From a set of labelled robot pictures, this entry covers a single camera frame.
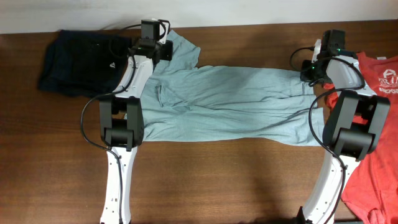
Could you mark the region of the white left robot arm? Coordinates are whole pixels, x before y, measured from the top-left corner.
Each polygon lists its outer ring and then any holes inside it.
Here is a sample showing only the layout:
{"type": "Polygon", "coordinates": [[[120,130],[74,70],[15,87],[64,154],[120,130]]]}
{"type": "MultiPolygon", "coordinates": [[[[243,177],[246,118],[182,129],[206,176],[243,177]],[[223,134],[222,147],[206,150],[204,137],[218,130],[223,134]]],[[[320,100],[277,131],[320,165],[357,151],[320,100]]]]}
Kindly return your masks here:
{"type": "Polygon", "coordinates": [[[119,85],[108,96],[99,98],[100,134],[108,157],[101,224],[131,222],[133,163],[144,139],[141,95],[156,65],[172,59],[169,32],[167,20],[143,20],[141,36],[127,52],[127,65],[119,85]]]}

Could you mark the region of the light teal t-shirt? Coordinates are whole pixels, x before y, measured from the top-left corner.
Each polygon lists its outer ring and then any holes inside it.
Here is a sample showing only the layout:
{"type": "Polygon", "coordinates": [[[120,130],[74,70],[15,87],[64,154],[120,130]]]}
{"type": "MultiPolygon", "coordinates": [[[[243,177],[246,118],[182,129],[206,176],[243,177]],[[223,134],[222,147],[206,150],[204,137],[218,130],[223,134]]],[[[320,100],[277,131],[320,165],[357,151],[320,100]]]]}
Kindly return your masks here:
{"type": "Polygon", "coordinates": [[[171,61],[159,62],[141,95],[145,141],[266,138],[315,146],[323,110],[297,72],[197,65],[200,48],[171,32],[171,61]]]}

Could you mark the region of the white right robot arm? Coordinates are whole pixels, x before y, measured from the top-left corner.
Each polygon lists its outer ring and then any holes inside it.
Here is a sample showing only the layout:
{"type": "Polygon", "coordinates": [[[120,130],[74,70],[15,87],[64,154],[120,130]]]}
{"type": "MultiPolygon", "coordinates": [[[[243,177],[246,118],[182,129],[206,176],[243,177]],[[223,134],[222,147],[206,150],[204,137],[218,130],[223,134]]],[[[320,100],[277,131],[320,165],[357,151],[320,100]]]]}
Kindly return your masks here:
{"type": "Polygon", "coordinates": [[[336,93],[338,100],[322,136],[315,138],[326,153],[315,188],[294,223],[333,223],[350,175],[376,149],[391,104],[366,83],[356,53],[345,49],[343,30],[325,31],[310,50],[313,57],[303,61],[301,81],[333,84],[317,99],[336,93]]]}

